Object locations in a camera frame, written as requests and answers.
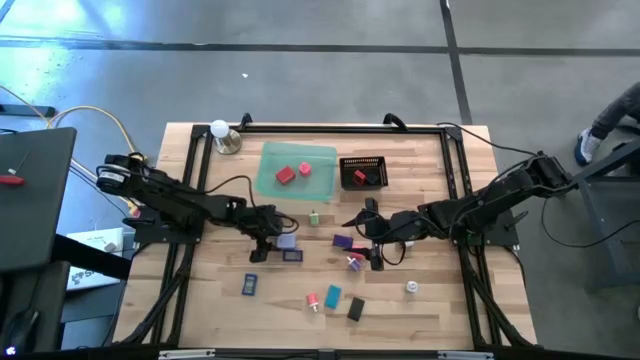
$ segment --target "person's leg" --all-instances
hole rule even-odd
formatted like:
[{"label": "person's leg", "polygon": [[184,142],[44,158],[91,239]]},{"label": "person's leg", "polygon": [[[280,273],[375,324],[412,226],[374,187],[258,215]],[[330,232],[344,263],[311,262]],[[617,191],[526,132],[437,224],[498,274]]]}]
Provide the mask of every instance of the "person's leg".
[{"label": "person's leg", "polygon": [[580,165],[586,165],[593,159],[600,143],[616,127],[622,118],[629,114],[640,118],[640,82],[627,89],[598,115],[591,128],[578,135],[574,155]]},{"label": "person's leg", "polygon": [[640,114],[640,82],[627,89],[598,115],[590,135],[601,140],[606,138],[627,114],[634,118]]}]

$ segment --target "wooden tabletop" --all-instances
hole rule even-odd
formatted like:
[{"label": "wooden tabletop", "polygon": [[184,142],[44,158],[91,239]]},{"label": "wooden tabletop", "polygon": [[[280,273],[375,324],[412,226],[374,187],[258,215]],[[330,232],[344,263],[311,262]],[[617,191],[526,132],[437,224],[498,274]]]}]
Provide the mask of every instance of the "wooden tabletop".
[{"label": "wooden tabletop", "polygon": [[[158,168],[175,179],[182,178],[192,125],[167,124]],[[467,129],[489,138],[485,126]],[[448,198],[442,151],[436,136],[243,134],[242,137],[243,147],[236,155],[223,156],[214,151],[207,189],[235,175],[255,179],[266,141],[333,146],[339,158],[383,155],[389,186],[379,191],[347,192],[340,187],[336,169],[334,196],[329,203],[255,194],[256,203],[275,204],[279,211],[298,219],[300,229],[296,234],[298,247],[304,251],[302,263],[283,263],[279,253],[270,253],[266,262],[251,264],[249,252],[255,248],[255,242],[235,229],[207,224],[202,242],[196,247],[180,346],[424,350],[472,347],[460,263],[449,241],[435,238],[418,241],[402,264],[386,265],[382,272],[371,271],[368,263],[363,271],[349,271],[345,253],[331,246],[334,234],[352,236],[356,244],[370,246],[353,228],[340,227],[364,206],[366,197],[378,200],[380,213],[385,217]],[[496,176],[493,150],[466,134],[464,143],[471,182],[474,189],[479,189]],[[202,149],[196,156],[198,160],[201,153]],[[194,169],[199,168],[196,162]],[[193,179],[195,186],[197,170]],[[233,181],[219,193],[248,198],[247,182]],[[312,210],[320,214],[317,227],[308,225]],[[151,245],[134,259],[116,340],[129,335],[156,300],[167,248],[165,244]],[[520,333],[535,342],[518,264],[505,249],[489,247],[486,253],[496,301]],[[399,251],[395,246],[387,246],[385,255],[397,259]],[[255,296],[241,295],[246,273],[258,275]],[[409,280],[419,283],[418,293],[405,292]],[[330,284],[342,288],[336,310],[322,306]],[[311,292],[320,298],[318,313],[313,313],[305,302],[305,296]],[[366,301],[359,322],[346,317],[354,296]],[[165,336],[170,329],[173,304],[172,300]],[[478,309],[483,334],[488,339],[484,307]]]}]

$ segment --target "gray floor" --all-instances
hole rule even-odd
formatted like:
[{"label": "gray floor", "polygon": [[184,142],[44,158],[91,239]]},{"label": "gray floor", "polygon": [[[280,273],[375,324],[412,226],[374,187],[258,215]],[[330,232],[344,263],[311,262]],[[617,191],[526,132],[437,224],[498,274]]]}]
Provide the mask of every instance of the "gray floor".
[{"label": "gray floor", "polygon": [[[640,2],[635,0],[450,0],[449,4],[459,46],[640,48],[635,16]],[[0,23],[0,40],[38,37],[447,45],[437,0],[164,0],[162,6],[151,0],[16,0]],[[460,61],[474,124],[488,125],[498,143],[555,155],[572,172],[579,171],[572,156],[576,134],[640,79],[637,57],[470,55]],[[239,120],[247,111],[257,121],[378,123],[386,112],[394,112],[408,123],[460,123],[446,54],[5,46],[0,48],[0,81],[41,105],[104,107],[122,119],[140,150],[152,156],[159,150],[166,122]],[[8,101],[0,94],[0,102]],[[23,130],[42,126],[38,120],[0,121],[2,127]],[[99,114],[77,113],[65,124],[79,130],[75,155],[91,167],[107,153],[127,151],[117,128]],[[600,155],[623,138],[614,134]],[[521,159],[504,151],[496,151],[496,158],[500,168]],[[119,213],[77,178],[70,178],[66,194],[59,232],[118,224]],[[549,203],[549,227],[566,242],[590,242],[593,235],[574,195]],[[592,276],[598,248],[568,249],[549,241],[539,226],[540,206],[541,201],[533,199],[516,209],[529,211],[518,232],[540,344],[637,357],[640,288],[587,293],[584,285]],[[73,335],[65,337],[65,346],[74,345],[89,344]]]}]

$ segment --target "green tray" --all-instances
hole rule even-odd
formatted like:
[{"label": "green tray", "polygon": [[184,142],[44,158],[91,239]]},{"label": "green tray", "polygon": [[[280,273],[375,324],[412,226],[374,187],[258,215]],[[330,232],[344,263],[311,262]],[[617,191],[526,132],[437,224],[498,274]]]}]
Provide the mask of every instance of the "green tray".
[{"label": "green tray", "polygon": [[[329,146],[311,146],[267,142],[262,147],[256,189],[265,196],[287,199],[329,201],[333,197],[336,172],[336,149]],[[300,175],[302,162],[311,165],[311,175]],[[282,185],[276,173],[290,166],[296,178]]]}]

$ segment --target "black mesh basket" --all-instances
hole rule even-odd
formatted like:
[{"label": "black mesh basket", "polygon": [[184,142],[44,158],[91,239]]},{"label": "black mesh basket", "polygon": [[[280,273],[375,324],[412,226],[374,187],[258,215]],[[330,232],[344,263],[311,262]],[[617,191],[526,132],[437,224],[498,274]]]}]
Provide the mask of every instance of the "black mesh basket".
[{"label": "black mesh basket", "polygon": [[[356,170],[366,176],[362,185],[353,181]],[[340,183],[345,190],[376,190],[389,185],[384,156],[341,158]]]}]

